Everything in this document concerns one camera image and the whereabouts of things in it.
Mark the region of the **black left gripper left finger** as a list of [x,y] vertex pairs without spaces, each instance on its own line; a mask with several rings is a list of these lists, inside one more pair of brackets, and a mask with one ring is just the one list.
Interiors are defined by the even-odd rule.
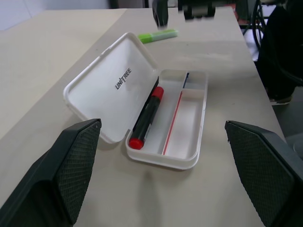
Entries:
[[26,172],[0,209],[2,227],[72,227],[95,162],[100,119],[76,123]]

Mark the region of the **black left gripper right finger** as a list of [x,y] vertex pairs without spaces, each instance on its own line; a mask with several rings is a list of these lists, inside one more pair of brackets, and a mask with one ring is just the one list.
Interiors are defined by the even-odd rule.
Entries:
[[241,183],[266,227],[303,225],[303,161],[274,132],[227,121]]

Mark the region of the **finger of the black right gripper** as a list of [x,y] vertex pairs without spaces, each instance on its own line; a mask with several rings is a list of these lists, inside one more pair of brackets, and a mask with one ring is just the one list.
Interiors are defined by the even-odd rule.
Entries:
[[152,12],[157,26],[167,26],[169,18],[167,0],[153,0]]

